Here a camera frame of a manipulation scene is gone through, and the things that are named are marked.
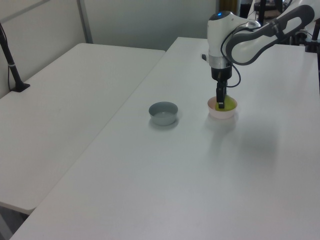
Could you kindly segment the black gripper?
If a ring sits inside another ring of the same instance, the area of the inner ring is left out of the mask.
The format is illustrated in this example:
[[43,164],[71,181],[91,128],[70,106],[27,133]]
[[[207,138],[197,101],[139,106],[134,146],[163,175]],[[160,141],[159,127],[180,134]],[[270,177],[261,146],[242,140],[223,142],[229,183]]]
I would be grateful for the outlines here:
[[222,86],[216,88],[216,103],[218,109],[225,108],[225,96],[227,95],[228,80],[232,77],[232,67],[228,66],[226,68],[217,69],[211,68],[211,77],[216,80]]

